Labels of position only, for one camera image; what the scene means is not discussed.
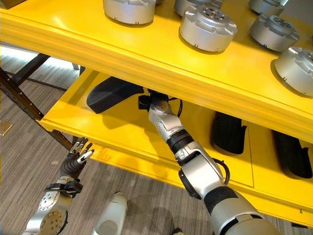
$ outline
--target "black band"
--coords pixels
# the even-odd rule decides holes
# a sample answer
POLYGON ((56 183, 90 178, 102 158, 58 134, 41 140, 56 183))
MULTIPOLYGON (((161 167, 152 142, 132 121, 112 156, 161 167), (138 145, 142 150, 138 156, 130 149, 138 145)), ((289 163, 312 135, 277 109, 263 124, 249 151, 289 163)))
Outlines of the black band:
POLYGON ((214 207, 227 198, 238 198, 235 192, 227 186, 217 187, 208 192, 204 197, 204 203, 210 215, 214 207))
POLYGON ((226 232, 227 232, 231 227, 233 227, 235 224, 237 224, 237 223, 238 223, 238 219, 235 218, 235 219, 231 220, 228 224, 226 224, 226 225, 223 227, 223 229, 222 229, 220 235, 225 235, 226 232))
POLYGON ((182 129, 180 131, 175 132, 168 140, 167 144, 172 150, 174 154, 177 153, 178 150, 183 148, 185 145, 193 142, 194 139, 189 135, 189 133, 185 130, 182 129))

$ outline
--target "metal frame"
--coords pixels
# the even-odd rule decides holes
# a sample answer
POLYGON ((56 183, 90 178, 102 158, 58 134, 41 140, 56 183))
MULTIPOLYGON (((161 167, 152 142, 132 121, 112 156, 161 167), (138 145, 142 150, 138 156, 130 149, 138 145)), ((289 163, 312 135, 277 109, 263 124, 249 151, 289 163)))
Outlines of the metal frame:
MULTIPOLYGON (((22 109, 35 121, 41 120, 44 115, 24 94, 24 92, 19 88, 19 85, 23 83, 23 81, 25 81, 26 78, 39 68, 39 66, 42 65, 49 57, 50 56, 41 53, 38 54, 12 78, 10 78, 0 67, 0 89, 9 97, 10 100, 16 103, 20 109, 22 109)), ((72 143, 60 131, 53 130, 52 132, 47 132, 66 149, 70 150, 72 148, 72 143)))

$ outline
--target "gray carpet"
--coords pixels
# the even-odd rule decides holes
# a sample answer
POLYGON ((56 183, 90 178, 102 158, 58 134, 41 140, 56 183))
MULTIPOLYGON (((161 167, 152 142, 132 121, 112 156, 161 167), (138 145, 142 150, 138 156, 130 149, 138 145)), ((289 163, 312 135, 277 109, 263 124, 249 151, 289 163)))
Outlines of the gray carpet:
MULTIPOLYGON (((2 64, 12 71, 21 67, 19 63, 18 58, 2 58, 2 64)), ((57 67, 43 69, 38 79, 49 77, 51 82, 67 82, 69 86, 66 80, 77 77, 74 70, 55 71, 57 67)), ((30 81, 25 81, 21 88, 43 113, 63 94, 30 81)), ((14 125, 0 138, 0 224, 3 235, 18 235, 37 210, 43 189, 58 179, 58 169, 67 151, 5 95, 1 98, 0 119, 14 125)), ((124 235, 169 235, 175 227, 181 227, 186 235, 212 234, 202 202, 182 189, 95 161, 88 162, 80 178, 84 189, 69 208, 63 235, 90 234, 98 215, 117 191, 129 199, 124 235)), ((292 228, 289 222, 267 218, 285 235, 313 235, 311 230, 292 228)))

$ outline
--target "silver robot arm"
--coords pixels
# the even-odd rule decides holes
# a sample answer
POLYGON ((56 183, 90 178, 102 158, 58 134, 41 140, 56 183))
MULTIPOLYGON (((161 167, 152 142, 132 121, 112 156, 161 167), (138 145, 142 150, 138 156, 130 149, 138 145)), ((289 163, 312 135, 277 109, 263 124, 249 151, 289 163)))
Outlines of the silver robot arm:
POLYGON ((139 97, 139 108, 149 111, 149 121, 174 153, 189 195, 204 202, 215 235, 279 235, 244 197, 223 182, 215 161, 184 129, 168 100, 167 95, 150 91, 149 97, 139 97))
POLYGON ((92 143, 81 151, 87 141, 88 139, 82 138, 74 144, 61 165, 61 177, 56 183, 47 186, 37 211, 30 218, 22 235, 57 235, 64 229, 67 224, 67 209, 83 188, 78 176, 86 160, 93 154, 93 150, 89 151, 92 143))

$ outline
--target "metal actuator housing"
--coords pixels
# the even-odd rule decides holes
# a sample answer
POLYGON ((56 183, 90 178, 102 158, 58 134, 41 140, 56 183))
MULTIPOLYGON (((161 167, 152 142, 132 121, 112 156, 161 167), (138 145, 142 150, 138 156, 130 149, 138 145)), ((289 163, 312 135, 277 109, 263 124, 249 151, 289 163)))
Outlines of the metal actuator housing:
POLYGON ((207 51, 224 51, 237 33, 236 24, 220 9, 202 4, 186 9, 180 34, 189 44, 207 51))

